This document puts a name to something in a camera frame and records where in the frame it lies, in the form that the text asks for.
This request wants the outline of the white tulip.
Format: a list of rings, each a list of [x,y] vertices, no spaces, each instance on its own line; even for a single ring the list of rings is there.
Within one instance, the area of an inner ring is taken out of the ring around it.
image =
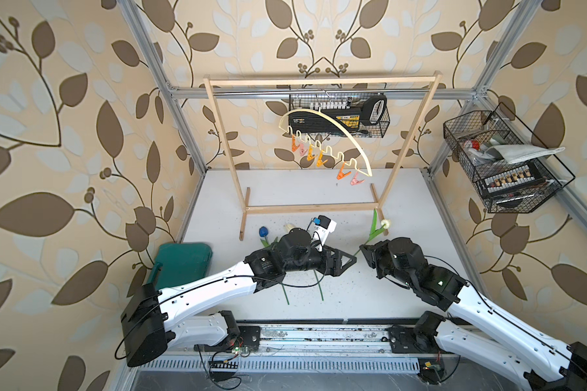
[[[380,218],[378,210],[373,210],[373,218],[369,230],[368,239],[365,242],[363,242],[363,244],[361,244],[360,247],[369,244],[373,239],[376,239],[381,234],[386,234],[390,226],[390,220]]]
[[[285,224],[285,230],[287,232],[290,232],[292,229],[294,229],[294,225],[293,224],[291,224],[291,223]],[[317,288],[319,289],[319,292],[320,292],[320,295],[321,295],[321,301],[324,301],[324,293],[323,293],[323,290],[321,288],[320,279],[318,278],[317,273],[314,273],[314,276],[316,277]]]

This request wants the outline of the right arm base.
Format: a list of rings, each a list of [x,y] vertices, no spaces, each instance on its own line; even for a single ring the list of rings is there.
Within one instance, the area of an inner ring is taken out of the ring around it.
[[[391,352],[393,354],[446,354],[435,340],[436,330],[426,327],[391,326],[387,329]]]

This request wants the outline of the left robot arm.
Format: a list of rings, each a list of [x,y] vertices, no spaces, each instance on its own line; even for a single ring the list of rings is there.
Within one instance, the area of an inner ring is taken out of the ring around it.
[[[238,335],[229,311],[202,313],[225,301],[283,285],[290,272],[315,270],[339,277],[356,263],[354,255],[331,248],[295,228],[279,241],[252,252],[216,275],[176,287],[147,283],[135,291],[120,321],[119,348],[130,368],[150,363],[174,345],[219,345]]]

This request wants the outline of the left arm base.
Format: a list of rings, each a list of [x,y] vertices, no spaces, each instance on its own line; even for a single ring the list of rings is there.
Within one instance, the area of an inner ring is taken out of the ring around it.
[[[235,348],[240,348],[243,355],[255,353],[259,351],[261,342],[261,327],[242,324],[238,326],[238,330],[233,332],[229,337],[218,343],[215,346],[195,345],[193,350],[198,352],[216,353],[227,352],[231,353]]]

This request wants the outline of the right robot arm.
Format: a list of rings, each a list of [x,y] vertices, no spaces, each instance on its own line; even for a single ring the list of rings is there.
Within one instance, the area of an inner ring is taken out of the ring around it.
[[[567,344],[505,311],[470,281],[427,261],[409,238],[362,244],[378,278],[391,276],[443,315],[425,313],[417,333],[523,390],[587,390],[587,346]]]

